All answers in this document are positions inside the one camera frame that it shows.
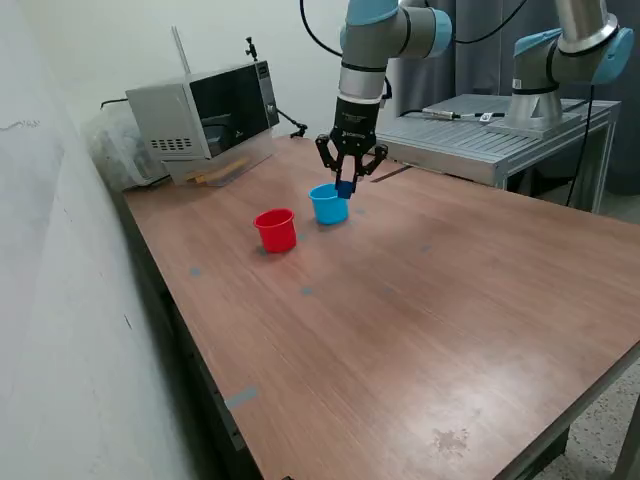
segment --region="dark curtain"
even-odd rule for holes
[[[446,11],[454,22],[456,36],[477,38],[502,22],[521,0],[431,0],[434,8]],[[636,0],[608,0],[609,11],[622,26],[640,34],[640,9]],[[454,45],[440,58],[398,60],[398,111],[419,108],[463,93],[510,95],[513,74],[513,45],[519,38],[559,26],[554,0],[529,0],[516,17],[493,37],[473,45]],[[634,152],[634,115],[640,96],[633,88],[640,84],[640,42],[622,76],[611,85],[596,88],[596,98],[622,101],[622,112],[613,145],[607,188],[620,194],[640,194],[640,160]],[[566,98],[587,98],[588,86],[565,85]],[[555,162],[559,176],[573,170],[575,156]]]

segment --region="white wall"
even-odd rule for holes
[[[0,478],[196,478],[159,302],[14,0],[0,71]]]
[[[19,0],[76,124],[102,100],[182,73],[170,33],[177,25],[193,72],[244,63],[245,37],[271,65],[282,110],[310,136],[333,125],[340,59],[317,47],[297,0]],[[347,0],[307,0],[314,32],[339,50]],[[384,115],[390,115],[390,105]],[[281,119],[279,133],[292,129]]]

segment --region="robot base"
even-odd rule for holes
[[[487,126],[487,130],[493,133],[507,133],[521,137],[538,138],[546,140],[571,130],[582,121],[582,116],[575,113],[564,113],[557,123],[546,125],[509,125],[505,119],[497,120]]]
[[[546,140],[570,130],[581,121],[577,114],[566,113],[558,91],[522,95],[514,93],[507,116],[488,125],[494,133]]]

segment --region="red cup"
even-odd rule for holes
[[[282,253],[296,246],[293,216],[293,212],[288,208],[276,208],[264,212],[253,221],[267,252]]]

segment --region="stain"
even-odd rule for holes
[[[240,405],[248,402],[249,400],[258,396],[258,390],[255,387],[249,387],[237,395],[227,398],[224,403],[229,410],[239,407]]]
[[[438,429],[434,429],[433,433],[435,435],[433,444],[440,453],[454,454],[461,457],[462,452],[467,450],[467,438],[469,438],[469,432],[466,428],[462,429],[459,433],[456,433],[453,430],[441,432]]]

